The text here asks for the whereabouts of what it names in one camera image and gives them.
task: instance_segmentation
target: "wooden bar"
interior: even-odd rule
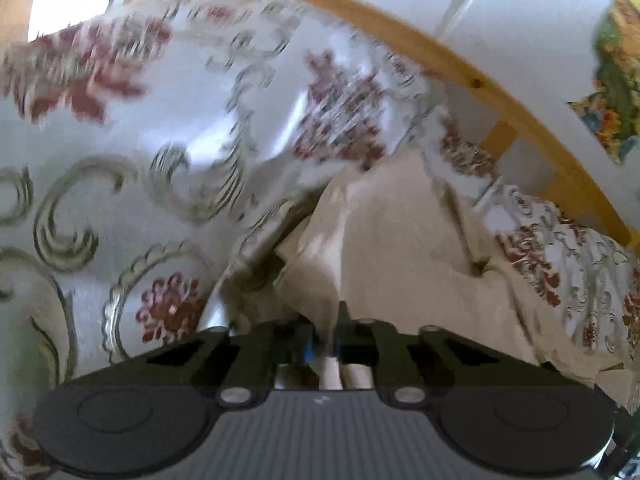
[[[540,193],[540,198],[555,203],[560,211],[572,220],[591,212],[588,197],[578,192],[574,182],[558,173],[556,179]]]
[[[498,121],[487,138],[482,141],[481,146],[491,154],[494,160],[499,160],[517,138],[517,131],[509,123]]]
[[[631,249],[640,256],[640,231],[638,229],[630,228],[629,234],[631,235],[631,239],[626,245],[626,248]]]

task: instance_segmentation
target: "black device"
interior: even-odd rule
[[[350,320],[344,304],[334,339],[374,390],[275,390],[277,365],[313,357],[302,318],[210,329],[63,384],[34,416],[50,478],[600,477],[614,412],[594,390],[438,327]]]

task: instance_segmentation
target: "gray textured surface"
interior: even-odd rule
[[[57,472],[51,480],[76,477]],[[192,455],[158,480],[499,480],[461,459],[420,413],[375,392],[272,392],[258,408],[223,415]],[[593,470],[565,480],[597,480]]]

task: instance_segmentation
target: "cream fabric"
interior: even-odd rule
[[[572,344],[466,202],[426,174],[419,152],[364,174],[342,170],[292,237],[297,247],[284,242],[288,261],[274,288],[326,338],[345,300],[354,319],[388,321],[403,333],[439,325],[532,364],[549,361],[586,384],[619,364]]]

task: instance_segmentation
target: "metal bolt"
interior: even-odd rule
[[[227,404],[244,404],[251,399],[251,391],[246,388],[226,388],[220,392],[220,399]]]
[[[424,391],[415,386],[404,386],[398,388],[394,394],[398,402],[403,404],[418,404],[424,400]]]

